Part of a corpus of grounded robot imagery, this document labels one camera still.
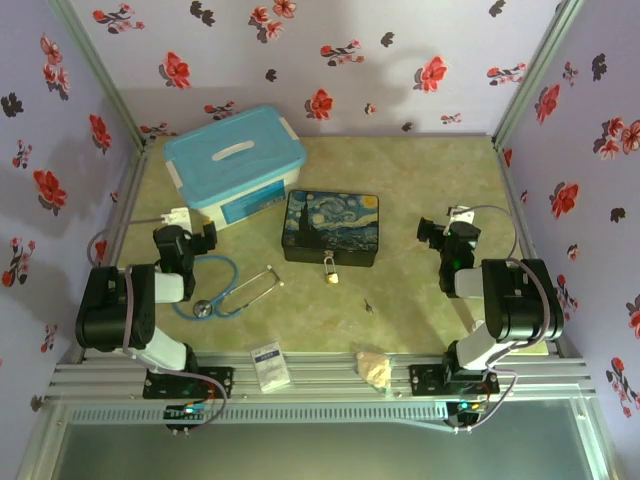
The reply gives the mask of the starry night print tin box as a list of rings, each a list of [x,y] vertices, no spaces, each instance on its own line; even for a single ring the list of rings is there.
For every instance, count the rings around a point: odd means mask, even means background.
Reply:
[[[281,235],[290,262],[374,265],[379,250],[379,198],[373,194],[292,190]]]

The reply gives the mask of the blue tube stethoscope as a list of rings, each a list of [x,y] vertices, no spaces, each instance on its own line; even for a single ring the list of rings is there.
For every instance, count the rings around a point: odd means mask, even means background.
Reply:
[[[206,262],[218,262],[226,264],[232,270],[232,278],[229,284],[213,298],[201,299],[196,301],[192,307],[191,313],[185,312],[178,303],[172,303],[171,307],[173,311],[184,320],[191,322],[204,322],[212,319],[233,319],[274,290],[285,286],[284,280],[270,264],[267,264],[262,271],[260,271],[253,277],[250,277],[246,281],[240,283],[239,268],[237,264],[229,257],[223,255],[203,255],[195,259],[196,265]],[[270,279],[270,283],[263,291],[259,292],[257,295],[251,298],[248,298],[236,308],[226,308],[226,303],[234,296],[236,296],[241,290],[244,290],[257,281],[266,278]]]

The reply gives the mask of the blue lidded plastic storage box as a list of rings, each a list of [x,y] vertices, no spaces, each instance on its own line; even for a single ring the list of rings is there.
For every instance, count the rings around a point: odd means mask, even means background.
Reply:
[[[284,201],[307,152],[285,117],[261,106],[167,141],[164,158],[186,206],[222,230]]]

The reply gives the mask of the white flat paper packet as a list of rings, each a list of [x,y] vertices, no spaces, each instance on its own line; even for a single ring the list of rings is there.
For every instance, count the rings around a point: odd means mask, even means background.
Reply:
[[[250,355],[262,393],[271,392],[290,384],[291,376],[283,351],[277,341],[252,349]]]

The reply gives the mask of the aluminium side frame rail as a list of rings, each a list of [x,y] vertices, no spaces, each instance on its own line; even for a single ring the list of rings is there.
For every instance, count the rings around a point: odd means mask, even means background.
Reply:
[[[93,244],[103,238],[108,241],[104,264],[115,265],[117,263],[124,245],[128,224],[132,222],[133,210],[147,166],[149,151],[150,148],[143,145],[135,152],[120,186],[119,201],[114,205],[108,219],[100,224],[98,230],[90,237],[90,242],[86,244],[85,257],[89,261],[89,266],[92,266],[93,261],[91,256]]]
[[[542,199],[538,190],[527,192],[513,180],[510,173],[511,150],[499,144],[495,146],[495,150],[509,209],[518,228],[519,254],[524,258],[541,258],[545,261],[554,287],[554,297],[560,303],[565,320],[564,333],[560,337],[544,340],[536,346],[516,349],[511,356],[580,358],[582,353],[575,345],[575,328],[579,325],[580,318],[579,299],[582,297],[578,287],[580,264],[567,258],[564,253],[568,246],[566,242],[555,243],[557,228],[566,223],[550,216],[549,202]]]

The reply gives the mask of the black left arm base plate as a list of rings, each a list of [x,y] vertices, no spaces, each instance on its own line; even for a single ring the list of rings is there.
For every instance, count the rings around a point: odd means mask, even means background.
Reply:
[[[234,369],[232,367],[200,367],[198,374],[215,379],[222,385],[227,397],[231,397],[234,377]],[[215,390],[214,399],[222,398],[222,393],[218,386],[203,380],[147,371],[142,396],[144,399],[151,400],[206,400],[210,398],[211,389]]]

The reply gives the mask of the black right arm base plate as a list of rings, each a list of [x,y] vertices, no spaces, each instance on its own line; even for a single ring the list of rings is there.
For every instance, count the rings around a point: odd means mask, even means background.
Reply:
[[[500,392],[497,377],[486,371],[453,370],[442,364],[409,366],[413,396],[494,395]]]

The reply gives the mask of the aluminium front frame rail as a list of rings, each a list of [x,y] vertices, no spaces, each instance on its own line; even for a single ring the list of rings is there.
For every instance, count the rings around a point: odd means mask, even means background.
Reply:
[[[203,366],[234,369],[231,399],[234,403],[374,402],[411,397],[409,367],[437,363],[435,356],[397,354],[391,357],[391,395],[378,394],[356,372],[356,357],[349,353],[287,353],[291,381],[285,387],[262,393],[248,353],[206,352]],[[508,370],[518,374],[511,401],[593,398],[595,382],[581,358],[558,355],[510,355],[497,364],[502,388],[509,385]],[[82,361],[59,364],[44,394],[47,400],[69,403],[134,401],[143,397],[144,368],[122,354],[88,350]]]

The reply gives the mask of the aluminium frame corner post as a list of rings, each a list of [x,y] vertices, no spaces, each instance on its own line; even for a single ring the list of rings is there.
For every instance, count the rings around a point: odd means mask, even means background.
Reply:
[[[80,50],[87,66],[106,95],[110,106],[117,112],[121,123],[134,141],[137,150],[142,152],[146,141],[135,125],[133,116],[127,108],[124,98],[113,81],[105,63],[101,59],[94,42],[80,21],[70,0],[45,0],[66,29],[71,40]]]
[[[586,0],[561,0],[556,7],[552,21],[547,28],[532,60],[528,66],[521,86],[517,89],[508,108],[505,110],[494,135],[492,144],[495,149],[504,147],[506,141],[517,126],[529,102],[543,80],[558,49],[561,47],[572,24],[578,17]]]

